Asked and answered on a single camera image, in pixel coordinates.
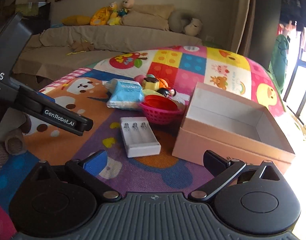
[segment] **colorful play mat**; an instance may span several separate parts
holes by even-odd
[[[212,179],[204,167],[171,155],[180,120],[166,126],[151,126],[162,146],[160,155],[127,158],[119,120],[143,114],[107,108],[110,94],[102,81],[131,80],[139,74],[153,74],[165,79],[178,92],[178,99],[186,103],[196,83],[203,82],[258,102],[275,118],[285,112],[279,93],[264,68],[225,50],[192,46],[160,48],[123,54],[91,67],[76,70],[41,90],[57,104],[91,118],[94,125],[79,137],[30,117],[32,127],[25,135],[29,151],[11,156],[0,171],[0,240],[8,240],[15,232],[8,206],[39,159],[62,165],[72,158],[84,159],[104,149],[108,152],[108,165],[97,177],[122,194],[180,191],[187,195]]]

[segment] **beige sofa cover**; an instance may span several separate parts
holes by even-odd
[[[95,51],[68,55],[73,41],[94,43]],[[65,26],[34,35],[13,68],[15,74],[29,74],[56,80],[70,72],[123,52],[169,46],[201,46],[199,38],[131,26]]]

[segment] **open box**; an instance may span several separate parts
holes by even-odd
[[[247,164],[260,165],[263,160],[272,160],[283,174],[295,157],[265,106],[198,83],[172,155],[203,165],[206,150]]]

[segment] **white battery charger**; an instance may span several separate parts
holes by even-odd
[[[160,153],[161,145],[146,117],[122,117],[120,124],[128,158],[158,155]]]

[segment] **power outlet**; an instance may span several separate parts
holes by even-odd
[[[209,36],[209,35],[206,35],[206,41],[210,41],[210,42],[214,42],[214,37],[213,36]]]

